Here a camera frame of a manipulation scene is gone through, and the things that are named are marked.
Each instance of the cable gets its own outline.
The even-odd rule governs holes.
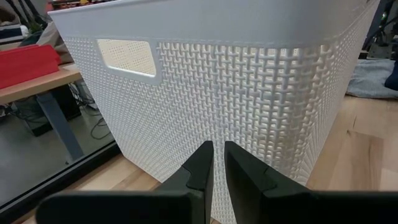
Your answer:
[[[378,30],[376,30],[372,35],[370,35],[369,38],[365,41],[365,44],[364,44],[365,49],[368,47],[369,43],[372,41],[374,36],[378,35],[378,33],[382,32],[384,30],[384,28],[386,28],[386,26],[388,26],[392,22],[395,22],[397,19],[398,19],[398,16],[395,16],[390,21],[386,22],[384,25],[382,25],[380,28],[378,28]]]
[[[93,114],[93,113],[89,113],[89,112],[87,111],[86,107],[87,107],[89,104],[95,103],[95,101],[94,101],[94,99],[92,99],[92,98],[91,98],[91,99],[88,99],[88,98],[82,97],[82,95],[80,94],[80,92],[77,90],[77,88],[76,88],[74,85],[77,86],[77,85],[79,85],[79,84],[74,83],[74,84],[72,85],[72,84],[70,83],[70,84],[69,84],[69,89],[70,89],[70,91],[72,92],[73,97],[74,97],[75,100],[77,101],[78,106],[79,106],[79,107],[82,107],[83,110],[84,110],[84,112],[85,112],[87,115],[89,115],[89,116],[102,116],[101,113]],[[105,134],[104,136],[101,136],[101,137],[96,137],[96,136],[94,135],[94,130],[95,130],[97,127],[107,126],[106,123],[101,124],[103,121],[105,121],[104,118],[100,118],[100,119],[98,120],[98,122],[92,127],[92,129],[91,129],[91,131],[90,131],[91,137],[92,137],[93,139],[95,139],[95,140],[104,139],[106,136],[108,136],[109,134],[111,134],[111,132],[109,131],[107,134]]]
[[[96,136],[94,136],[94,130],[95,130],[95,128],[97,127],[97,126],[99,126],[99,127],[102,127],[102,126],[106,126],[107,124],[105,123],[105,124],[101,124],[101,122],[103,122],[103,121],[105,121],[104,120],[104,118],[101,118],[101,119],[99,119],[98,120],[98,122],[94,125],[94,127],[91,129],[91,131],[90,131],[90,135],[91,135],[91,137],[93,138],[93,139],[96,139],[96,140],[101,140],[101,139],[103,139],[103,138],[105,138],[106,136],[108,136],[109,134],[111,134],[111,131],[109,131],[107,134],[105,134],[104,136],[101,136],[101,137],[96,137]]]
[[[33,115],[30,115],[30,116],[26,116],[26,115],[23,115],[22,113],[21,113],[21,111],[19,111],[19,110],[13,110],[10,106],[8,106],[8,105],[4,105],[4,108],[5,108],[5,112],[6,112],[6,114],[11,114],[11,115],[13,115],[13,116],[15,116],[15,117],[17,117],[17,118],[19,118],[19,119],[23,119],[24,121],[27,121],[27,122],[30,122],[30,123],[37,123],[37,124],[46,124],[47,122],[44,122],[44,121],[35,121],[35,120],[33,120],[33,119],[30,119],[30,117],[31,116],[34,116],[34,114]]]

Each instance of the black cable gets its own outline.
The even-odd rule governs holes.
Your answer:
[[[82,97],[80,92],[77,89],[75,89],[75,87],[73,87],[71,84],[69,84],[69,89],[75,95],[75,99],[78,101],[80,106],[95,103],[95,100],[92,98],[87,99],[87,98]]]
[[[104,118],[101,118],[101,119],[99,119],[98,120],[98,122],[94,125],[94,127],[91,129],[91,131],[90,131],[90,135],[91,135],[91,137],[93,138],[93,139],[96,139],[96,140],[101,140],[101,139],[103,139],[103,138],[105,138],[106,136],[108,136],[109,134],[111,134],[111,131],[109,131],[107,134],[105,134],[104,136],[101,136],[101,137],[96,137],[96,136],[94,136],[94,130],[95,130],[95,128],[96,127],[101,127],[101,126],[106,126],[107,124],[105,123],[105,124],[101,124],[101,122],[103,122],[103,121],[105,121],[104,120]]]
[[[82,107],[83,107],[83,110],[85,111],[85,113],[86,113],[88,116],[102,116],[101,113],[91,114],[91,113],[87,112],[86,106],[82,106]]]
[[[6,114],[11,114],[11,115],[13,115],[13,116],[15,116],[15,117],[17,117],[19,119],[22,119],[22,120],[30,122],[30,123],[37,123],[37,124],[47,124],[48,123],[48,122],[44,122],[44,121],[35,121],[33,119],[30,119],[30,117],[34,116],[34,114],[30,115],[30,116],[23,115],[19,110],[15,110],[14,111],[8,105],[5,105],[5,112],[6,112]]]
[[[384,28],[386,28],[386,26],[388,26],[389,24],[391,24],[392,22],[395,22],[398,19],[398,16],[395,16],[394,18],[392,18],[390,21],[386,22],[383,26],[381,26],[380,28],[378,28],[378,30],[376,30],[372,35],[369,36],[369,38],[366,40],[364,46],[365,49],[368,47],[369,43],[372,41],[373,37],[378,35],[378,33],[382,32],[384,30]]]
[[[25,104],[25,102],[28,102],[29,100],[32,100],[32,102],[29,103],[28,105]],[[44,124],[45,122],[38,122],[38,121],[34,121],[34,120],[30,119],[31,117],[38,118],[38,117],[45,116],[42,109],[38,105],[37,106],[33,105],[33,101],[37,105],[35,96],[28,96],[26,98],[16,100],[15,102],[19,102],[19,103],[23,103],[23,104],[18,104],[17,110],[15,110],[15,111],[11,108],[11,104],[10,104],[8,111],[12,112],[11,115],[17,116],[19,119],[24,119],[24,120],[26,120],[28,122],[32,122],[32,123],[43,123]],[[30,115],[25,115],[22,113],[22,111],[23,112],[29,111]]]

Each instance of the woven texture pattern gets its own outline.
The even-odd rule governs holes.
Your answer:
[[[158,42],[163,77],[158,86],[109,74],[98,56],[108,53],[96,52],[96,40],[70,37],[65,43],[123,154],[156,179],[164,181],[203,141],[214,141],[212,216],[234,223],[223,143],[238,143],[304,184],[374,10],[339,36],[308,47]]]

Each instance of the floor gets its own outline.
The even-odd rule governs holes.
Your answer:
[[[398,101],[346,96],[307,182],[311,189],[398,190]],[[70,186],[77,190],[152,190],[158,181],[123,156]],[[17,223],[34,224],[33,212]]]
[[[89,116],[84,110],[69,125],[85,154],[89,154],[113,140],[108,135],[102,140],[90,136],[100,116]],[[95,136],[108,133],[106,126],[96,127]],[[67,150],[54,131],[34,137],[13,116],[0,123],[0,205],[31,189],[66,166]]]

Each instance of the wooden tabletop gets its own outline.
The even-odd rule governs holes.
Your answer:
[[[57,72],[0,89],[0,105],[51,90],[79,79],[81,79],[81,75],[74,63],[61,65]]]
[[[398,101],[345,96],[307,187],[398,191]],[[160,183],[122,155],[67,190],[153,190]],[[21,217],[36,224],[34,211]]]

